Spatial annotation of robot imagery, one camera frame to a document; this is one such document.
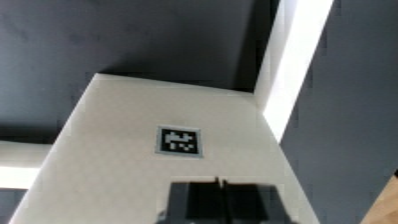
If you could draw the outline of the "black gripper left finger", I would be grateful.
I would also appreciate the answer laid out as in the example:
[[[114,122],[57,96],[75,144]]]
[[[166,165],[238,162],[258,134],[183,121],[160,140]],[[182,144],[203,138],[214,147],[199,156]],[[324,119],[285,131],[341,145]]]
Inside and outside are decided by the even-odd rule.
[[[158,224],[224,224],[222,188],[219,180],[174,182]]]

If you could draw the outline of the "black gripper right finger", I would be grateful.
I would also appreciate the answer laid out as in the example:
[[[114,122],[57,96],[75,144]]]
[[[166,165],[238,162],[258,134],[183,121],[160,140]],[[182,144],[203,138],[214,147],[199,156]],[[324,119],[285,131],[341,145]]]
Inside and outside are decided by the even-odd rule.
[[[224,193],[228,224],[295,224],[274,185],[226,184]]]

